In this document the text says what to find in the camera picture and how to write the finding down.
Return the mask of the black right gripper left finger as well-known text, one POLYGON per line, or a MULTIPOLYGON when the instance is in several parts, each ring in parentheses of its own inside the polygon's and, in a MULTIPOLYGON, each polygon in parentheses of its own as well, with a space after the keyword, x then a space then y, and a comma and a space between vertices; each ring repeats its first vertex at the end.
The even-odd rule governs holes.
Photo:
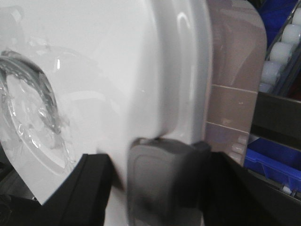
POLYGON ((112 185, 107 154, 84 154, 75 169, 41 207, 41 226, 102 226, 112 185))

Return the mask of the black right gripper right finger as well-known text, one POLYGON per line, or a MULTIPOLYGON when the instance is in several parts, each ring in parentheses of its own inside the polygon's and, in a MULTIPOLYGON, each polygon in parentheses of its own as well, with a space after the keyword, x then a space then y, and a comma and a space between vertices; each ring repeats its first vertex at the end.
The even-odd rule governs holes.
POLYGON ((299 226, 301 201, 272 187, 224 153, 211 153, 201 199, 206 226, 299 226))

